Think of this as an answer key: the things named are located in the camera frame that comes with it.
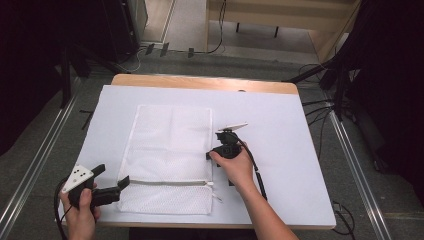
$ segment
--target mesh laundry bag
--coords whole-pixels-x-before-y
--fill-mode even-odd
[[[212,206],[212,111],[140,105],[118,178],[130,176],[118,208],[150,214],[208,214]]]

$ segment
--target finger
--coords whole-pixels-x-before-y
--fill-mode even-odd
[[[82,217],[87,217],[88,215],[92,215],[90,210],[90,204],[91,204],[91,190],[88,188],[85,188],[81,192],[80,202],[79,202],[80,215],[82,215]]]
[[[94,208],[94,213],[93,213],[94,219],[99,219],[101,216],[101,212],[100,212],[100,208],[99,207],[95,207]]]
[[[60,192],[59,192],[59,198],[60,198],[60,201],[62,201],[63,209],[68,209],[71,206],[71,202],[69,201],[69,197],[68,197],[69,193],[63,193],[62,188],[60,189]]]
[[[221,157],[217,152],[215,151],[210,151],[209,152],[209,156],[219,165],[223,165],[225,164],[225,161],[227,160],[226,158]]]

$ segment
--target black cable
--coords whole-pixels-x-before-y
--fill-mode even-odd
[[[221,47],[222,41],[223,41],[223,26],[224,26],[224,17],[225,17],[225,10],[226,9],[227,9],[227,0],[224,0],[222,2],[221,10],[219,11],[219,18],[218,18],[219,28],[221,30],[221,39],[219,41],[218,46],[214,50],[209,51],[209,52],[192,52],[192,53],[194,53],[194,54],[211,54],[211,53],[216,52],[216,50],[218,50]],[[188,51],[181,51],[181,50],[168,50],[168,52],[190,53]]]
[[[60,219],[60,223],[62,224],[63,219],[65,218],[66,214],[68,214],[68,212],[71,210],[72,205],[68,208],[68,210],[66,210],[66,212],[63,214],[62,218]]]
[[[312,124],[314,124],[314,123],[318,122],[319,120],[324,119],[324,118],[325,118],[325,116],[324,116],[324,117],[322,117],[322,118],[318,118],[318,117],[319,117],[319,116],[321,116],[323,113],[327,113],[327,112],[329,112],[329,111],[331,112],[331,111],[333,111],[333,110],[332,110],[332,109],[330,109],[330,110],[324,110],[324,111],[322,111],[322,112],[318,113],[318,114],[315,116],[314,120],[312,120],[312,122],[308,123],[308,126],[311,126]]]
[[[318,101],[303,102],[302,106],[308,106],[308,105],[322,103],[322,102],[333,102],[333,99],[324,99],[324,100],[318,100]]]
[[[322,132],[324,130],[324,124],[325,124],[325,120],[327,119],[328,115],[331,113],[331,111],[328,111],[325,116],[324,116],[324,120],[322,120],[322,125],[321,125],[321,133],[319,136],[319,151],[318,151],[318,160],[321,158],[321,149],[322,149]]]
[[[312,113],[314,113],[314,112],[318,112],[319,110],[322,110],[322,109],[333,109],[333,106],[317,108],[317,109],[315,109],[315,110],[312,110],[312,111],[310,111],[310,112],[306,113],[306,114],[305,114],[305,117],[307,117],[307,116],[311,115],[311,114],[312,114]]]
[[[300,67],[299,68],[299,70],[298,70],[298,76],[300,76],[301,75],[301,72],[302,72],[302,69],[304,68],[304,67],[307,67],[307,66],[321,66],[321,64],[317,64],[317,63],[310,63],[310,64],[305,64],[305,65],[303,65],[302,67]],[[314,82],[314,81],[309,81],[309,80],[305,80],[305,82],[310,82],[310,83],[319,83],[320,81],[321,81],[321,78],[318,76],[318,73],[316,73],[315,74],[315,77],[317,77],[318,78],[318,81],[317,82]]]
[[[62,219],[59,217],[59,193],[60,193],[60,190],[62,189],[62,185],[68,180],[68,178],[69,178],[69,175],[67,177],[65,177],[64,179],[62,179],[59,182],[59,184],[56,186],[56,190],[54,192],[54,202],[53,202],[56,224],[57,224],[57,227],[59,229],[60,236],[62,237],[62,240],[67,240],[68,237],[66,237],[65,231],[63,230]]]
[[[346,228],[348,229],[348,232],[347,233],[343,233],[343,232],[340,232],[340,231],[338,231],[336,229],[332,229],[332,230],[334,232],[336,232],[337,234],[340,234],[340,235],[345,235],[345,236],[350,235],[352,237],[352,240],[355,240],[356,238],[355,238],[355,235],[353,234],[353,231],[355,230],[355,219],[354,219],[352,213],[345,206],[343,206],[342,204],[340,204],[340,203],[338,203],[336,201],[333,201],[333,203],[340,205],[349,214],[350,219],[352,220],[352,227],[350,227],[349,223],[346,221],[346,218],[341,214],[340,211],[334,210],[336,212],[336,214],[342,219],[343,223],[345,224]]]

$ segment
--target gray floor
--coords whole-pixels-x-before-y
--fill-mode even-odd
[[[252,28],[252,31],[263,31],[263,28],[255,30],[254,26],[248,27],[249,29]],[[287,29],[283,32],[290,33],[290,36],[292,36],[290,39],[299,37],[301,45],[304,44],[305,46],[302,48],[296,45],[299,48],[294,48],[295,45],[291,45],[293,48],[287,48],[287,52],[290,54],[278,59],[274,57],[267,59],[269,51],[264,52],[263,49],[255,51],[250,45],[246,47],[249,49],[249,55],[238,55],[231,52],[231,49],[228,50],[228,47],[222,54],[199,54],[193,58],[187,58],[185,53],[168,52],[165,57],[160,57],[159,50],[154,50],[152,54],[147,56],[144,55],[144,52],[141,52],[138,55],[140,67],[134,73],[234,77],[263,81],[288,80],[299,74],[299,69],[303,64],[315,62],[312,61],[313,58],[310,56],[310,42],[308,42],[303,31]],[[255,38],[254,34],[249,35],[248,38]],[[122,66],[128,69],[136,69],[139,63],[137,58],[133,57]],[[49,152],[40,176],[34,182],[34,187],[7,239],[59,238],[59,232],[53,220],[53,191],[57,182],[69,174],[84,142],[86,130],[81,130],[81,128],[88,115],[80,113],[79,110],[94,110],[102,86],[109,84],[112,77],[103,68],[94,66],[91,76],[82,80],[81,91],[69,118]],[[323,92],[314,83],[316,81],[317,78],[314,76],[298,84],[303,102],[324,98]],[[55,121],[59,112],[60,100],[61,94],[58,93],[27,127],[13,148],[0,156],[0,180],[4,183],[0,185],[0,206],[2,209],[7,206],[10,197],[15,193],[42,144],[43,138]],[[305,113],[322,106],[324,105],[317,104],[305,107]],[[314,117],[315,115],[312,115],[308,119],[311,121]],[[411,185],[398,175],[383,175],[376,172],[360,131],[347,118],[344,118],[343,124],[347,129],[379,207],[385,216],[392,239],[422,239],[424,235],[423,207],[415,197]],[[322,121],[319,121],[313,124],[310,130],[317,152],[320,144],[322,144],[320,165],[330,198],[340,202],[353,213],[356,223],[354,231],[356,239],[377,239],[331,120],[327,118],[324,125],[322,125]],[[346,212],[343,212],[343,215],[349,219]],[[337,221],[337,229],[346,231],[338,217]],[[98,239],[128,239],[129,236],[127,228],[99,227],[97,233]],[[341,236],[333,231],[297,230],[296,233],[301,239],[351,239],[350,236]]]

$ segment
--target metal rail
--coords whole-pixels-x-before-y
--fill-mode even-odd
[[[38,176],[43,170],[43,166],[50,155],[50,152],[56,143],[56,140],[69,117],[69,114],[74,107],[77,99],[79,90],[81,88],[81,79],[76,78],[74,82],[74,94],[68,104],[59,111],[55,121],[50,127],[46,137],[41,143],[35,157],[33,158],[31,165],[22,178],[21,183],[17,187],[15,193],[7,203],[7,206],[0,219],[0,239],[7,239],[16,219],[19,216],[28,196],[37,181]]]

